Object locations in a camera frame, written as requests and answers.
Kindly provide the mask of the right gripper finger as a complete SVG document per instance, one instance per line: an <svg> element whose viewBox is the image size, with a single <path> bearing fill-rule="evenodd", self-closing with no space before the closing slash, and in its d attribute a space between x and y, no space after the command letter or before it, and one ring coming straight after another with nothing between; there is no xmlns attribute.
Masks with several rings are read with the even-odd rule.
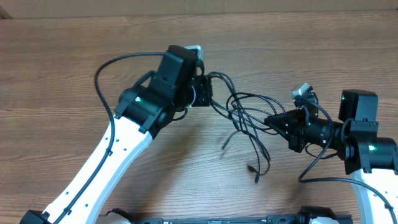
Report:
<svg viewBox="0 0 398 224"><path fill-rule="evenodd" d="M290 140L293 129L288 122L280 118L266 118L264 124L276 131L285 140Z"/></svg>
<svg viewBox="0 0 398 224"><path fill-rule="evenodd" d="M290 122L295 119L299 119L300 111L288 111L286 113L276 114L274 116L268 116L264 119L265 122Z"/></svg>

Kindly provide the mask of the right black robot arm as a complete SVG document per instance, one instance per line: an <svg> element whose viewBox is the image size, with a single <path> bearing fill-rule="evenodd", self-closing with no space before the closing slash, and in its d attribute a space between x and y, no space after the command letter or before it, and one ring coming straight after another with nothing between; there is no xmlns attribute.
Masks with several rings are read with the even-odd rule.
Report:
<svg viewBox="0 0 398 224"><path fill-rule="evenodd" d="M266 126L280 134L295 152L310 145L335 150L346 177L318 177L312 182L346 182L353 186L362 223L397 223L397 143L377 135L378 96L365 90L343 90L338 121L318 104L312 89L294 95L294 110L269 116Z"/></svg>

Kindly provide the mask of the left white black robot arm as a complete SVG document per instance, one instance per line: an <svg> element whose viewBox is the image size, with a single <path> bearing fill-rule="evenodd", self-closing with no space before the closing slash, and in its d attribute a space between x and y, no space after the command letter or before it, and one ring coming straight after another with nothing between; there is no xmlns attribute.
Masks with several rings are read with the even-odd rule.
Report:
<svg viewBox="0 0 398 224"><path fill-rule="evenodd" d="M109 126L83 167L67 188L44 211L28 210L21 223L95 223L127 168L177 118L177 112L209 106L211 91L199 45L170 45L158 54L156 71L141 76L124 90L111 110L99 87L101 71L125 57L102 64L95 73L96 92L109 117Z"/></svg>

